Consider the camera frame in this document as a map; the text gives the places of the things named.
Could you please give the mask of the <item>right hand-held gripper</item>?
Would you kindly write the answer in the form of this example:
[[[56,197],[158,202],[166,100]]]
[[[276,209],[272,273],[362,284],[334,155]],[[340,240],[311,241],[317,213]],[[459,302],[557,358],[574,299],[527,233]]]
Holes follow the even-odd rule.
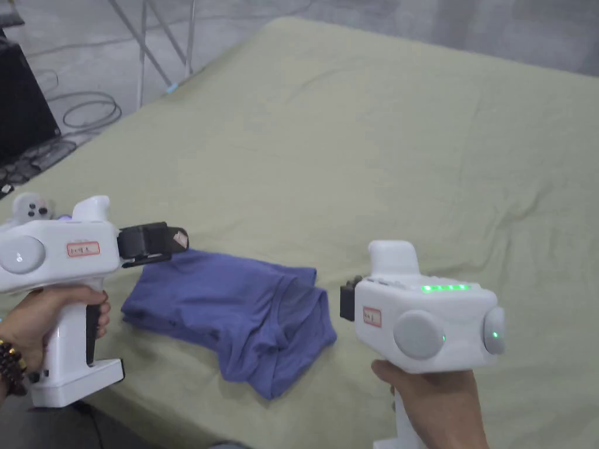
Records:
[[[371,272],[340,289],[340,316],[357,339],[410,374],[494,365],[505,351],[505,311],[477,283],[425,275],[402,240],[368,246]]]

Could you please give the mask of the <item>person's right hand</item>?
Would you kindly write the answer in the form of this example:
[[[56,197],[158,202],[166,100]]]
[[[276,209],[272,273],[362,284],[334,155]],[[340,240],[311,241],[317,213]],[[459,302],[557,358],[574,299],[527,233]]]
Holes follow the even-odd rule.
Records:
[[[473,371],[409,374],[375,360],[374,374],[398,392],[427,448],[488,448]]]

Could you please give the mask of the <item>person's left hand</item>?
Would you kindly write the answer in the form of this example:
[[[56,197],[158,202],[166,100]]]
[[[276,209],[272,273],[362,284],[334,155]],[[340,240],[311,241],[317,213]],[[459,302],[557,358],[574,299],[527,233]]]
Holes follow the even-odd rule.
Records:
[[[20,352],[29,371],[40,369],[47,336],[56,326],[62,309],[70,305],[98,305],[96,338],[106,333],[111,306],[106,292],[88,286],[56,286],[29,293],[1,321],[1,340]]]

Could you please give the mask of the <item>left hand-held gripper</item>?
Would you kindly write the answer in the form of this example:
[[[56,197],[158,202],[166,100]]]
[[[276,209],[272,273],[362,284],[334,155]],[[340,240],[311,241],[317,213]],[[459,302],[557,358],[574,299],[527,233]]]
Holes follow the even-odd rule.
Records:
[[[34,220],[1,234],[1,292],[85,285],[102,291],[121,268],[159,263],[190,247],[188,232],[165,222],[118,229],[108,219],[110,200],[77,203],[70,220]],[[51,331],[31,387],[33,406],[62,408],[125,377],[123,360],[95,358],[97,306],[68,305]]]

